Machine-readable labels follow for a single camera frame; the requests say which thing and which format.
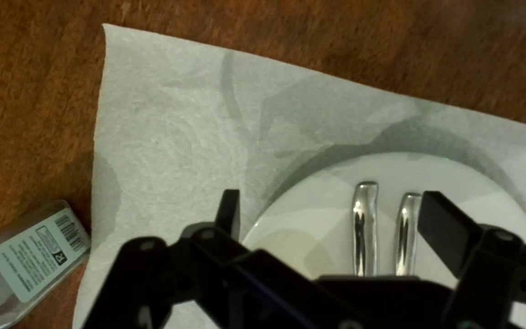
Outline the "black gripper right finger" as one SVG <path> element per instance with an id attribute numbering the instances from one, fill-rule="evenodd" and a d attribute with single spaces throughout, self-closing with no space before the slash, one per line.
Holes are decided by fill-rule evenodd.
<path id="1" fill-rule="evenodd" d="M 447 269 L 461 269 L 481 229 L 441 193 L 421 196 L 417 233 Z"/>

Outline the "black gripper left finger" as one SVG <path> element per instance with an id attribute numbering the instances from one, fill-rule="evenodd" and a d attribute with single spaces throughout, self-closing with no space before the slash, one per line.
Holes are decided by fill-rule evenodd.
<path id="1" fill-rule="evenodd" d="M 229 238 L 238 238 L 240 227 L 240 194 L 237 191 L 224 191 L 215 214 L 215 225 Z"/>

